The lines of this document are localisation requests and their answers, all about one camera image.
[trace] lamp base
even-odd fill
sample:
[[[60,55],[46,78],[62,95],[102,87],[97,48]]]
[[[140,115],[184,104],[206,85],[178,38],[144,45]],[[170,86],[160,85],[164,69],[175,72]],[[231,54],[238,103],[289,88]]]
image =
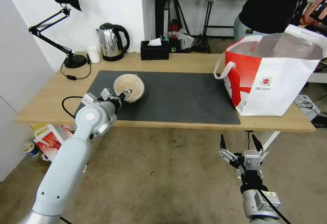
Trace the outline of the lamp base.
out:
[[[83,55],[75,55],[75,56],[67,56],[64,65],[67,68],[73,69],[73,68],[79,68],[87,63],[87,59]]]

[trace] stainless steel kettle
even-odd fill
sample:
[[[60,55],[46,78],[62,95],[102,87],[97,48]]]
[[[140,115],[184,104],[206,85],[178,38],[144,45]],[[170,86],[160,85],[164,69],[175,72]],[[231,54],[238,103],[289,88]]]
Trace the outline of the stainless steel kettle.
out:
[[[95,30],[98,34],[103,59],[107,61],[117,61],[123,58],[130,43],[126,29],[120,25],[104,23],[99,29]],[[123,32],[126,38],[127,43],[125,47],[123,47],[119,31]]]

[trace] bowl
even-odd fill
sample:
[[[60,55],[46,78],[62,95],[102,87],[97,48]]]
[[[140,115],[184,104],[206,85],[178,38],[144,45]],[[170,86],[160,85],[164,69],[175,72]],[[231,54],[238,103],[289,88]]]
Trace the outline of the bowl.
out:
[[[116,78],[113,83],[113,89],[116,95],[119,95],[125,89],[131,89],[132,93],[125,100],[128,103],[139,100],[144,94],[144,83],[141,78],[134,74],[124,74]]]

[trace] black desk lamp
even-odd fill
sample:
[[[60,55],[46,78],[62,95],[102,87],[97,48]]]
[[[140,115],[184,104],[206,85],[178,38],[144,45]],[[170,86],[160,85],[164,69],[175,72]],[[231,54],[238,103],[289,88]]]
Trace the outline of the black desk lamp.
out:
[[[41,34],[42,31],[48,29],[49,27],[55,25],[56,23],[62,21],[63,19],[69,17],[70,14],[70,8],[67,7],[68,4],[70,4],[72,7],[76,8],[79,11],[81,10],[81,0],[55,0],[57,3],[60,3],[60,5],[63,7],[62,10],[60,10],[58,13],[52,15],[51,17],[47,18],[46,20],[42,21],[41,23],[32,26],[29,28],[29,32],[33,34],[34,36],[37,36],[38,38],[42,39],[43,41],[46,41],[47,43],[51,44],[52,46],[56,47],[57,49],[63,51],[65,54],[67,54],[67,57],[64,61],[64,64],[67,68],[78,68],[87,63],[87,59],[83,55],[75,55],[70,48],[64,47],[60,44],[55,43],[54,41],[51,41],[50,39],[46,38]],[[45,22],[49,21],[50,19],[54,18],[55,16],[63,13],[65,16],[63,16],[61,19],[58,19],[57,21],[43,25]]]

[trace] gray pants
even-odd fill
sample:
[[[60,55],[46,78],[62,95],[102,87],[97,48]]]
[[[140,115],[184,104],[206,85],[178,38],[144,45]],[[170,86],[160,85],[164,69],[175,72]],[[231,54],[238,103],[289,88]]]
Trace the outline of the gray pants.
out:
[[[249,36],[249,35],[263,35],[263,36],[265,36],[265,35],[269,35],[269,34],[261,33],[261,32],[250,29],[249,27],[245,26],[239,20],[239,17],[237,16],[237,18],[235,19],[235,22],[234,22],[234,39],[235,39],[235,42],[238,42],[243,37]]]

